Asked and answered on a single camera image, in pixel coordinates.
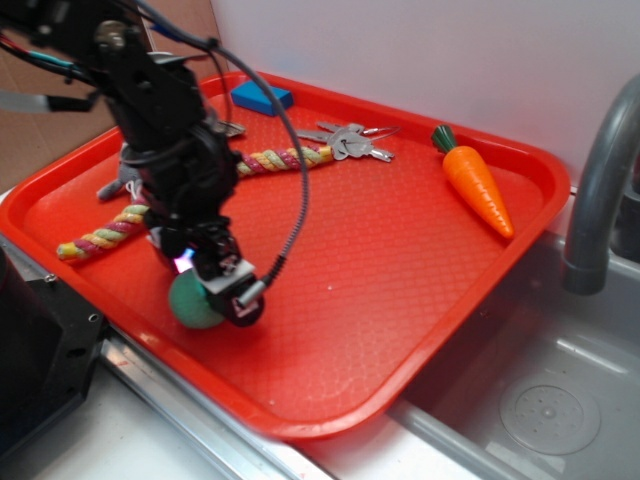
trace keys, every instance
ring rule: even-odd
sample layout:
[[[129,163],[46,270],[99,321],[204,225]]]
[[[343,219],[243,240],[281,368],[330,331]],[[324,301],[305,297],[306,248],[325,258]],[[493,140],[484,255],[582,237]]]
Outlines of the keys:
[[[394,154],[375,148],[374,140],[393,135],[399,128],[383,127],[366,129],[363,125],[350,123],[346,127],[329,122],[318,122],[317,125],[328,131],[320,130],[297,130],[300,138],[323,142],[332,149],[333,157],[336,160],[344,160],[347,157],[361,158],[372,156],[384,162],[390,162]]]

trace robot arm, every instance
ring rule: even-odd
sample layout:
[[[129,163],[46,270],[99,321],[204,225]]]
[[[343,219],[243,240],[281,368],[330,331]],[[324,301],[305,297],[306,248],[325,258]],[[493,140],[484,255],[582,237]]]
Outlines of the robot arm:
[[[214,113],[192,72],[180,59],[154,61],[117,2],[3,0],[3,27],[70,56],[86,72],[127,143],[123,161],[143,180],[145,223],[159,250],[167,258],[194,250],[212,311],[239,326],[257,321],[262,298],[238,301],[255,290],[256,278],[220,214],[238,181],[240,157],[214,130]]]

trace rope toy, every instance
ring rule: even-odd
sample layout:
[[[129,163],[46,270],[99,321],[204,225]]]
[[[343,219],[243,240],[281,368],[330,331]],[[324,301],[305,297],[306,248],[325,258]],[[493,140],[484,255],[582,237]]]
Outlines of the rope toy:
[[[331,147],[302,147],[304,161],[308,168],[333,160]],[[278,172],[282,170],[300,170],[300,161],[295,148],[286,150],[265,150],[264,152],[242,154],[242,161],[238,163],[240,177],[257,173]]]
[[[58,245],[60,260],[86,259],[116,248],[120,242],[142,229],[142,219],[149,206],[144,197],[139,195],[141,182],[130,182],[127,190],[133,197],[132,203],[102,228],[93,233],[83,235],[72,242]]]
[[[302,153],[307,167],[333,160],[331,147],[303,147]],[[286,150],[265,150],[264,152],[243,154],[242,161],[238,163],[237,170],[241,178],[256,175],[258,173],[278,172],[282,170],[299,170],[300,162],[294,148]],[[58,246],[58,258],[60,260],[87,259],[94,255],[103,254],[116,248],[129,236],[142,230],[144,214],[149,210],[144,197],[140,194],[142,182],[139,179],[131,180],[131,172],[128,168],[120,168],[118,179],[103,187],[98,193],[100,200],[108,200],[114,197],[122,185],[126,185],[131,193],[132,202],[127,205],[111,222],[102,228],[88,233],[72,242],[62,243]]]

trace sink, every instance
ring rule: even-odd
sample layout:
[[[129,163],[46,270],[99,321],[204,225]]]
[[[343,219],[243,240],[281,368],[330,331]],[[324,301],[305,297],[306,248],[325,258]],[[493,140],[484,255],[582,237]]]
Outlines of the sink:
[[[640,267],[613,257],[605,289],[576,296],[562,243],[545,234],[420,372],[405,423],[486,478],[638,479]]]

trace green carrot top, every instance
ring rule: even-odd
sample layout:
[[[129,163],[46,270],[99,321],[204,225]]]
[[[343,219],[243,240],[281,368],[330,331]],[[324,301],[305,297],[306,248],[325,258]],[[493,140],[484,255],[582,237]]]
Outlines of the green carrot top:
[[[456,136],[449,125],[438,125],[431,135],[431,140],[436,148],[445,154],[458,146]]]

